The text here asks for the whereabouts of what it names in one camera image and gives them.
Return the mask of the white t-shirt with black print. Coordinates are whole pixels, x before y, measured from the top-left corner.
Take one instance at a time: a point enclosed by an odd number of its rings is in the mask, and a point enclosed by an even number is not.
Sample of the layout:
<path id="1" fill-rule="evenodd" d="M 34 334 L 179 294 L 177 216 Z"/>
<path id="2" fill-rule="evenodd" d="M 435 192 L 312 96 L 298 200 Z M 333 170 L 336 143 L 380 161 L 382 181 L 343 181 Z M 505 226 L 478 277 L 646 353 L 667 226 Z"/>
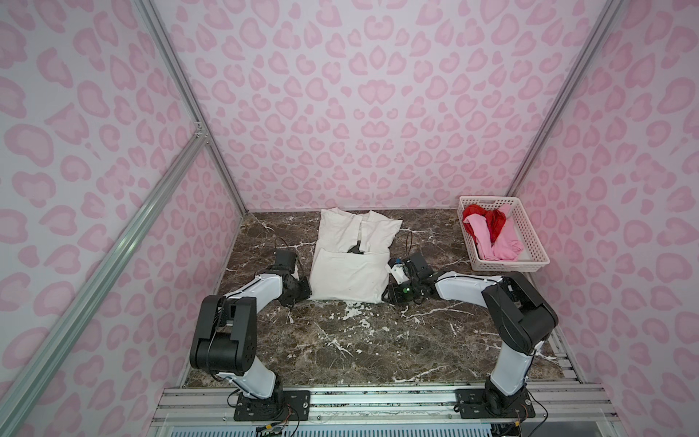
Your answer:
<path id="1" fill-rule="evenodd" d="M 378 212 L 320 212 L 309 285 L 313 300 L 379 303 L 389 284 L 390 247 L 402 228 Z"/>

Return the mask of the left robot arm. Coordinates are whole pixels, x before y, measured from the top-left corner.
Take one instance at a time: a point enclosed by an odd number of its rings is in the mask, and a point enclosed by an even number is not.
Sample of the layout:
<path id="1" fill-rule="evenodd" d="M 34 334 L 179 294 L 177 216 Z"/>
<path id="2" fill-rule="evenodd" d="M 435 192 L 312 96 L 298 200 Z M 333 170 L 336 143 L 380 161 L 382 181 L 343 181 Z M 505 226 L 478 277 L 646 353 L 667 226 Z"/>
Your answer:
<path id="1" fill-rule="evenodd" d="M 191 367 L 233 382 L 248 400 L 281 403 L 279 377 L 257 357 L 257 320 L 271 302 L 291 309 L 311 296 L 308 278 L 296 267 L 297 254 L 278 249 L 273 264 L 251 282 L 205 298 L 190 347 Z"/>

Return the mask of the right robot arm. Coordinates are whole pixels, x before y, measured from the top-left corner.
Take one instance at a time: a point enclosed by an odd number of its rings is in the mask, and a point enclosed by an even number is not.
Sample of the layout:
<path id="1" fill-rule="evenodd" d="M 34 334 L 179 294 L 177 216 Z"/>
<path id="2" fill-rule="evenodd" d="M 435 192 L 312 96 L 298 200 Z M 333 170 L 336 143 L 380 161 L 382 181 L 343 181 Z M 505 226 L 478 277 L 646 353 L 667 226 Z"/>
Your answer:
<path id="1" fill-rule="evenodd" d="M 526 378 L 533 358 L 558 325 L 552 306 L 519 271 L 501 276 L 477 276 L 435 271 L 422 254 L 393 258 L 388 263 L 393 282 L 382 294 L 390 304 L 421 303 L 427 299 L 455 300 L 489 312 L 502 345 L 484 385 L 482 402 L 488 413 L 503 417 L 528 399 Z"/>

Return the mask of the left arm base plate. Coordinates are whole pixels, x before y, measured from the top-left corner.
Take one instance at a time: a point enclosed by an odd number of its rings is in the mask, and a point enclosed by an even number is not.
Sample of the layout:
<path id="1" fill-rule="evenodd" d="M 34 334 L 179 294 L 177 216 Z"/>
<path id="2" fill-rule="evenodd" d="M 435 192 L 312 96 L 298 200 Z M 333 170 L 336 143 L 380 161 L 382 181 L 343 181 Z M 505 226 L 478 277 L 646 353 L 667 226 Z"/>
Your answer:
<path id="1" fill-rule="evenodd" d="M 235 422 L 276 422 L 309 420 L 310 391 L 275 391 L 270 398 L 260 400 L 240 396 L 231 404 Z"/>

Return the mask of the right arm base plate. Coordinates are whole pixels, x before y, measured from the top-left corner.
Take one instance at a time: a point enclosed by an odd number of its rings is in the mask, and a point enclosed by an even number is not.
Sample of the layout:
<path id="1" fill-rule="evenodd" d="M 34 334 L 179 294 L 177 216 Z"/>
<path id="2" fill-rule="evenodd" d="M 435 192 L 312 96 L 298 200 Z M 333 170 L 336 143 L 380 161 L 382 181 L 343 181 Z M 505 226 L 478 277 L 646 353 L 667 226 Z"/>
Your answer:
<path id="1" fill-rule="evenodd" d="M 462 419 L 519 420 L 536 417 L 529 391 L 522 387 L 517 393 L 506 396 L 493 388 L 460 389 L 455 391 L 454 411 Z"/>

